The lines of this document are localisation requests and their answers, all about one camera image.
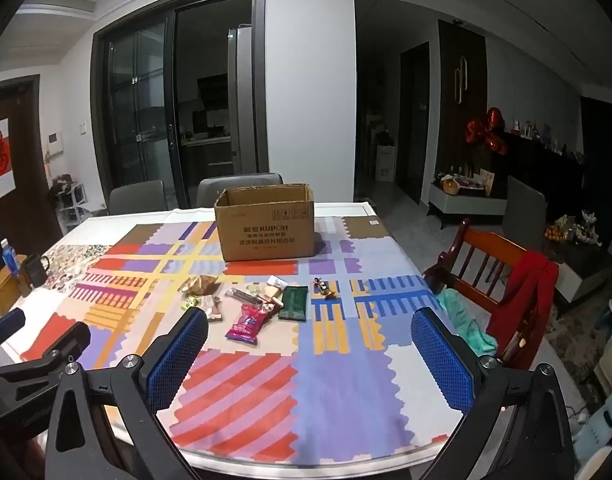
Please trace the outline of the pink hawthorn snack bag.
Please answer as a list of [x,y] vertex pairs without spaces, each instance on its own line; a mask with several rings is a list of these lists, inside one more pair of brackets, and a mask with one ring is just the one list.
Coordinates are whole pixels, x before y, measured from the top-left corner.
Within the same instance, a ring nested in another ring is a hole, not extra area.
[[271,308],[256,308],[249,304],[241,307],[240,315],[225,333],[228,340],[243,342],[256,346],[258,334],[272,315]]

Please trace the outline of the gold fortune biscuits bag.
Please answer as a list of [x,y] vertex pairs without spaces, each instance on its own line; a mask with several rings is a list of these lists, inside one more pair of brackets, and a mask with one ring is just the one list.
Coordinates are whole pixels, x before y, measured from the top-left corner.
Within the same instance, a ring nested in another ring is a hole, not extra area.
[[178,288],[184,296],[206,296],[212,294],[217,284],[215,275],[195,275],[187,278]]

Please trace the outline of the dark brown fruit leather bar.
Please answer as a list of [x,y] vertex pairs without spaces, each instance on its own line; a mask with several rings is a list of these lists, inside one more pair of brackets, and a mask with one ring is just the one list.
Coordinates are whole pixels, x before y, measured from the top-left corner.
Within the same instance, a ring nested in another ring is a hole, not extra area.
[[241,304],[249,304],[250,306],[261,308],[264,305],[264,300],[259,296],[244,292],[242,289],[230,287],[226,290],[226,295],[240,301]]

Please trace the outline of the white red cake packet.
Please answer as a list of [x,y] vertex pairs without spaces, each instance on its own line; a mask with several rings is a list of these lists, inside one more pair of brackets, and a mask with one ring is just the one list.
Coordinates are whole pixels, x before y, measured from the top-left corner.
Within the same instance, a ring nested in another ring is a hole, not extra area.
[[264,294],[271,299],[280,299],[288,283],[278,276],[271,275],[264,286]]

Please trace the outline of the dark green snack packet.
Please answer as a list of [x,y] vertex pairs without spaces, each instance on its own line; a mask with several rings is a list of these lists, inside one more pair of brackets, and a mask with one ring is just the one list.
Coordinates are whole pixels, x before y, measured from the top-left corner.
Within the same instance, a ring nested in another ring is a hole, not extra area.
[[306,320],[308,303],[307,286],[286,286],[282,292],[282,307],[278,317],[282,320],[303,322]]

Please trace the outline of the red gold foil candy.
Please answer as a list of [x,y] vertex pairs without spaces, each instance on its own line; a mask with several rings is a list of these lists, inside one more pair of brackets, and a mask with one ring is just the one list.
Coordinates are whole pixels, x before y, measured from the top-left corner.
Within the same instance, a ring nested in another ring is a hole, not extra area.
[[315,292],[325,300],[336,298],[336,292],[330,287],[329,283],[322,278],[314,278]]

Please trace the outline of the yellow green candy packet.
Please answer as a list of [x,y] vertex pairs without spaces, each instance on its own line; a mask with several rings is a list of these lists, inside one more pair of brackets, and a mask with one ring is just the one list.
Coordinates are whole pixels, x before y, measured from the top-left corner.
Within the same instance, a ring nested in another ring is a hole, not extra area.
[[202,307],[202,298],[194,295],[185,296],[184,302],[182,303],[181,307],[184,310],[190,308],[200,308]]

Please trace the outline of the black mug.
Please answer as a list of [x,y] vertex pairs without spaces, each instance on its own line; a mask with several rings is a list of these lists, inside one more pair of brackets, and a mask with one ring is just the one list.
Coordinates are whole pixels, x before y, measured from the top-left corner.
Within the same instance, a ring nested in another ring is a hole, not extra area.
[[29,255],[22,263],[22,269],[33,288],[41,287],[48,280],[50,260],[47,256]]

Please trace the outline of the red white wrapped candy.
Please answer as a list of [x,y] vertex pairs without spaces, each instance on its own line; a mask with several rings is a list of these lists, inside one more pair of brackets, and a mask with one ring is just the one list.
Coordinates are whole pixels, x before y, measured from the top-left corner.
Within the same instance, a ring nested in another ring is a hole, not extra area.
[[204,311],[208,322],[218,322],[222,320],[220,298],[218,296],[202,296],[201,309]]

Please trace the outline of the red garment on chair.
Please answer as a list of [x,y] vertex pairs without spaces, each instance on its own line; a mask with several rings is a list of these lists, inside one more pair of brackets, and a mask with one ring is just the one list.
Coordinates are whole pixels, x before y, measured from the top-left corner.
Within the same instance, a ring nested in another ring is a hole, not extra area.
[[540,252],[526,252],[512,268],[504,296],[492,309],[486,333],[497,356],[527,370],[533,363],[553,305],[559,266]]

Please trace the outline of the brown wooden door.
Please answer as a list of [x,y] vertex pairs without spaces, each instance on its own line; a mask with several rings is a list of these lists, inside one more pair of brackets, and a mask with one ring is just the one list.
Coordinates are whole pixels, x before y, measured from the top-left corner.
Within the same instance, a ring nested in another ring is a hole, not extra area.
[[[39,117],[40,77],[0,81],[0,119],[9,119],[15,190],[0,200],[0,242],[20,255],[43,254],[62,236],[49,200]],[[0,246],[0,270],[4,267]]]

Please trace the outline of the white shoe rack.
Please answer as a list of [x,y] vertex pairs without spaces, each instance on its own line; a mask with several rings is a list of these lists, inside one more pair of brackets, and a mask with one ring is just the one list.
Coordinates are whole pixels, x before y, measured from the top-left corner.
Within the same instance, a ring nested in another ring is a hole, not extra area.
[[70,174],[60,174],[52,179],[49,200],[64,234],[91,217],[84,185],[75,181]]

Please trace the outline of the grey dining chair left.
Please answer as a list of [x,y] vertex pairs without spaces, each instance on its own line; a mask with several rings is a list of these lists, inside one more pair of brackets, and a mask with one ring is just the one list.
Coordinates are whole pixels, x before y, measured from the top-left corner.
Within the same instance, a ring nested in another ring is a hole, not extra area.
[[164,183],[161,180],[149,180],[114,188],[108,200],[108,213],[143,214],[167,210]]

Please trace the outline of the red foil balloons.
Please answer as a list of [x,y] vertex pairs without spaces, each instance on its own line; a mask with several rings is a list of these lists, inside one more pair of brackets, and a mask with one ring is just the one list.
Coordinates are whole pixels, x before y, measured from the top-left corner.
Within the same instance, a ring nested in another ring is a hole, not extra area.
[[506,144],[501,135],[504,133],[506,122],[498,107],[491,107],[484,119],[473,118],[466,123],[464,137],[466,143],[481,143],[492,152],[506,154]]

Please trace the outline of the black sliding glass door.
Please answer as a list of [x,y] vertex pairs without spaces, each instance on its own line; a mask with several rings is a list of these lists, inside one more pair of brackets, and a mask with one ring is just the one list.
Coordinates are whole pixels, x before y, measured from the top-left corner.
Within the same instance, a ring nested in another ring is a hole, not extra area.
[[158,181],[167,208],[206,179],[269,168],[266,0],[160,0],[96,32],[91,114],[101,188]]

